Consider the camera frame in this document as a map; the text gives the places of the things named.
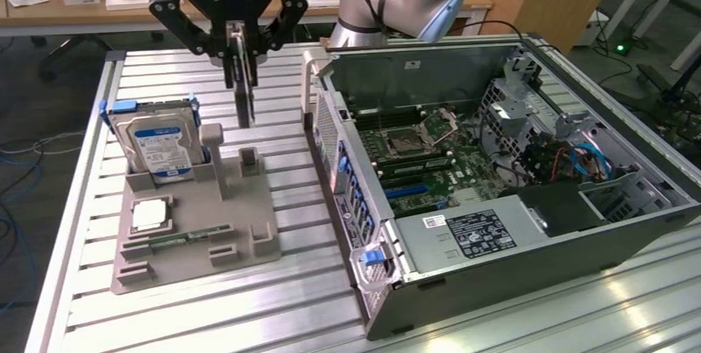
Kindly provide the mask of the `metal disk bay cage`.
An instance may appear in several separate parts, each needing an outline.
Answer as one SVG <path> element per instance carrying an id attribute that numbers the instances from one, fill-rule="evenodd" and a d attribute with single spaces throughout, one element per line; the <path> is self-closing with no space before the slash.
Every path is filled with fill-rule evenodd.
<path id="1" fill-rule="evenodd" d="M 539 89 L 541 66 L 530 57 L 511 57 L 503 75 L 491 80 L 478 108 L 478 141 L 493 167 L 514 186 L 589 177 L 575 172 L 567 153 L 583 142 L 593 122 L 586 108 L 566 111 Z"/>

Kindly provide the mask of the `green installed RAM stick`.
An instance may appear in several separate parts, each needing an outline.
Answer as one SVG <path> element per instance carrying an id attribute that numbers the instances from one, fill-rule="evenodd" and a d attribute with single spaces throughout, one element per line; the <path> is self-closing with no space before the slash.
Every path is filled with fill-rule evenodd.
<path id="1" fill-rule="evenodd" d="M 379 171 L 382 172 L 381 177 L 390 179 L 395 177 L 406 177 L 410 175 L 439 172 L 450 169 L 455 163 L 457 161 L 451 157 L 405 161 L 402 163 L 390 163 L 379 166 Z"/>

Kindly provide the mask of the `black floor equipment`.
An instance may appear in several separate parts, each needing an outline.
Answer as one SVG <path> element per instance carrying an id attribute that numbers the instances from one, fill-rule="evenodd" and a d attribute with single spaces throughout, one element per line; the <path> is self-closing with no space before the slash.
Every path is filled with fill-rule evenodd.
<path id="1" fill-rule="evenodd" d="M 672 84 L 650 65 L 637 64 L 638 79 L 657 89 L 649 99 L 649 111 L 658 127 L 668 128 L 682 140 L 701 144 L 701 94 L 686 89 L 692 76 L 701 68 L 701 56 Z"/>

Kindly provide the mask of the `hard disk with blue rails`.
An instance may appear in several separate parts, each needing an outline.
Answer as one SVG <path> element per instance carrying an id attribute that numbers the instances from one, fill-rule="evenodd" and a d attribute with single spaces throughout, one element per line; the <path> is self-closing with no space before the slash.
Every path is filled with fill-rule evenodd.
<path id="1" fill-rule="evenodd" d="M 208 161 L 198 110 L 192 96 L 160 102 L 100 101 L 100 118 L 119 141 L 130 174 L 147 174 L 158 185 L 195 177 L 194 168 Z"/>

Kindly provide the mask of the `grey plastic parts rack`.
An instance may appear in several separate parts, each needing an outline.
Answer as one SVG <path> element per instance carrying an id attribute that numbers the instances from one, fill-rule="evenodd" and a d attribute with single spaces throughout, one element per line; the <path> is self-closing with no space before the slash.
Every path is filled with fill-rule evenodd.
<path id="1" fill-rule="evenodd" d="M 158 185 L 144 173 L 126 176 L 112 262 L 111 291 L 116 295 L 263 264 L 282 256 L 262 158 L 220 155 L 223 129 L 218 124 L 202 125 L 199 136 L 210 161 L 194 168 L 191 180 Z M 158 228 L 138 232 L 131 228 L 134 206 L 152 199 L 167 202 L 167 220 Z M 228 230 L 183 245 L 122 246 L 220 225 L 230 225 Z"/>

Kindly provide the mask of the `black office chair base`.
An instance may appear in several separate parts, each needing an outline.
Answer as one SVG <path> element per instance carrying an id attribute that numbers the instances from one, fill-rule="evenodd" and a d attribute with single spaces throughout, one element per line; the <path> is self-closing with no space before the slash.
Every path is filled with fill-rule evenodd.
<path id="1" fill-rule="evenodd" d="M 164 33 L 160 31 L 150 32 L 151 40 L 156 43 L 164 40 Z M 29 41 L 36 48 L 43 48 L 47 46 L 45 36 L 29 36 Z M 75 34 L 72 35 L 41 59 L 37 67 L 37 76 L 44 82 L 51 82 L 56 78 L 56 73 L 52 71 L 52 65 L 56 61 L 80 44 L 92 43 L 96 45 L 104 52 L 111 52 L 113 50 L 112 46 L 104 40 L 103 36 L 99 34 Z"/>

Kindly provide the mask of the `metal socket cover frame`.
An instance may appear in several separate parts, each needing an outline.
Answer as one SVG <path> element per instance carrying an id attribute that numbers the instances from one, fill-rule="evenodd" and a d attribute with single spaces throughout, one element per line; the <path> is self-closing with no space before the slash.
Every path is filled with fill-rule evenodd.
<path id="1" fill-rule="evenodd" d="M 435 138 L 443 137 L 458 130 L 455 115 L 447 108 L 438 108 L 423 119 L 421 125 Z"/>

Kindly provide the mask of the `silver chipset heatsink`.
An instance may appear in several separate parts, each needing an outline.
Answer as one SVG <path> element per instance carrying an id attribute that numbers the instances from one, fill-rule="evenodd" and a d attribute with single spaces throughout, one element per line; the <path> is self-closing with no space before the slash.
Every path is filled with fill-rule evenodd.
<path id="1" fill-rule="evenodd" d="M 494 199 L 499 196 L 499 191 L 485 190 L 479 187 L 467 187 L 458 189 L 453 193 L 453 197 L 459 204 L 471 204 L 483 202 L 486 200 Z"/>

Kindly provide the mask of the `green Dell motherboard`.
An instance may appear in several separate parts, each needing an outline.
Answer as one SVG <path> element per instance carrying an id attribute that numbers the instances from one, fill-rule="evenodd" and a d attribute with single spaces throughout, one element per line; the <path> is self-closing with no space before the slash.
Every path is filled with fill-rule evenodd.
<path id="1" fill-rule="evenodd" d="M 421 122 L 438 108 L 447 108 L 454 113 L 458 130 L 443 137 L 435 138 L 425 130 Z M 381 177 L 382 172 L 379 171 L 379 166 L 385 164 L 445 157 L 451 157 L 457 161 L 455 165 L 447 170 L 411 175 L 423 178 L 423 184 L 429 187 L 429 191 L 422 195 L 387 199 L 397 218 L 463 205 L 455 201 L 453 193 L 458 189 L 467 187 L 499 191 L 498 198 L 515 193 L 518 187 L 511 186 L 502 178 L 493 167 L 493 161 L 479 145 L 478 115 L 475 113 L 459 113 L 455 105 L 442 103 L 430 106 L 418 105 L 398 108 L 385 112 L 362 111 L 355 116 L 354 123 L 379 183 L 381 180 L 387 180 Z M 394 127 L 405 126 L 414 126 L 418 129 L 423 140 L 441 152 L 441 156 L 387 158 L 387 148 L 381 133 Z"/>

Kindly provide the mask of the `green loose RAM stick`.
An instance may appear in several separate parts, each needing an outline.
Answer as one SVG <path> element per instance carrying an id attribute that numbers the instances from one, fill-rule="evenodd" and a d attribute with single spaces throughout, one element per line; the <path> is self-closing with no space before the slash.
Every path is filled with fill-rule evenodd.
<path id="1" fill-rule="evenodd" d="M 166 236 L 158 236 L 155 238 L 146 238 L 140 241 L 126 242 L 122 246 L 126 249 L 136 248 L 140 245 L 148 245 L 154 247 L 168 247 L 174 245 L 183 245 L 195 241 L 200 241 L 210 237 L 211 233 L 222 232 L 228 230 L 230 225 L 220 225 L 207 227 L 194 232 L 182 232 Z"/>

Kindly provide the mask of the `green graphics card metal bracket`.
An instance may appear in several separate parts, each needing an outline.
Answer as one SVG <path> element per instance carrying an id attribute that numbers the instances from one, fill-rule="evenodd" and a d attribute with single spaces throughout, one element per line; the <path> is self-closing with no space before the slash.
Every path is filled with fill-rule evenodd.
<path id="1" fill-rule="evenodd" d="M 255 57 L 247 47 L 247 29 L 243 21 L 228 21 L 224 28 L 223 55 L 224 83 L 234 91 L 239 128 L 254 126 L 252 88 L 256 83 Z"/>

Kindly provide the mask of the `metal CPU socket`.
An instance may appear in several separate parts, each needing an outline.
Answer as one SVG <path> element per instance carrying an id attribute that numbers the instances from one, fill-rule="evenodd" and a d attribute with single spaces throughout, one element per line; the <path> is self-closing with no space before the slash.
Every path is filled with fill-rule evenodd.
<path id="1" fill-rule="evenodd" d="M 441 156 L 441 152 L 423 140 L 414 126 L 394 127 L 381 133 L 390 159 L 415 156 Z"/>

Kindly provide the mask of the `long black expansion slot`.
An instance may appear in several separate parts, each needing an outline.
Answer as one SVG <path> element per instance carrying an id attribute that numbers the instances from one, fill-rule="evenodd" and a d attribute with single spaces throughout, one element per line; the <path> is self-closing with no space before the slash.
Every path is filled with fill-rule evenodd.
<path id="1" fill-rule="evenodd" d="M 385 190 L 422 184 L 423 178 L 421 176 L 403 176 L 395 177 L 394 179 L 381 180 L 381 187 Z"/>

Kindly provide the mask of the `blue expansion slot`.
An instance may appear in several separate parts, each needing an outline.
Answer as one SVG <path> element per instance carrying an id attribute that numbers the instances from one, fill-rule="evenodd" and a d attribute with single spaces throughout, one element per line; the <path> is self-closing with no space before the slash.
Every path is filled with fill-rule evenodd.
<path id="1" fill-rule="evenodd" d="M 411 186 L 387 188 L 385 190 L 385 196 L 387 199 L 398 199 L 413 195 L 422 195 L 429 191 L 429 187 L 425 184 L 417 184 Z"/>

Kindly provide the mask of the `grey open PC case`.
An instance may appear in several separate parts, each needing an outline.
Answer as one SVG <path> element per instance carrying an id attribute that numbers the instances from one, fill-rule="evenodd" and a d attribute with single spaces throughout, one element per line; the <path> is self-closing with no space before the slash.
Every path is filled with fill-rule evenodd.
<path id="1" fill-rule="evenodd" d="M 397 218 L 355 128 L 362 111 L 450 103 L 477 114 L 511 57 L 541 66 L 539 89 L 593 122 L 567 153 L 592 176 L 515 189 L 541 222 L 543 243 L 461 270 L 423 275 L 401 243 Z M 306 131 L 350 286 L 371 340 L 541 292 L 621 265 L 654 239 L 701 217 L 701 176 L 606 91 L 533 36 L 478 36 L 434 44 L 398 40 L 379 47 L 320 46 L 304 57 Z M 346 152 L 351 171 L 338 171 Z M 363 203 L 344 188 L 355 173 Z M 363 251 L 386 260 L 365 267 Z"/>

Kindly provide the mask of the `silver CPU chip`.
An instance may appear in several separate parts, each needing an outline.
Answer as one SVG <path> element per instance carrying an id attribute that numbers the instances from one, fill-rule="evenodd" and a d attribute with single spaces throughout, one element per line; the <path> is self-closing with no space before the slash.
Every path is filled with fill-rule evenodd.
<path id="1" fill-rule="evenodd" d="M 138 232 L 158 228 L 167 220 L 167 210 L 163 199 L 140 201 L 134 206 L 131 228 Z"/>

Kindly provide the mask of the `grey power supply unit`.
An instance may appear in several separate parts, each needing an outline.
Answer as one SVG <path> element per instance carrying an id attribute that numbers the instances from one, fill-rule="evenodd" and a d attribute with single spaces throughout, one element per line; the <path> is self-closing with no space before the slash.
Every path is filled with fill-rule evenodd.
<path id="1" fill-rule="evenodd" d="M 423 275 L 461 270 L 546 241 L 541 222 L 515 195 L 397 221 L 401 243 Z"/>

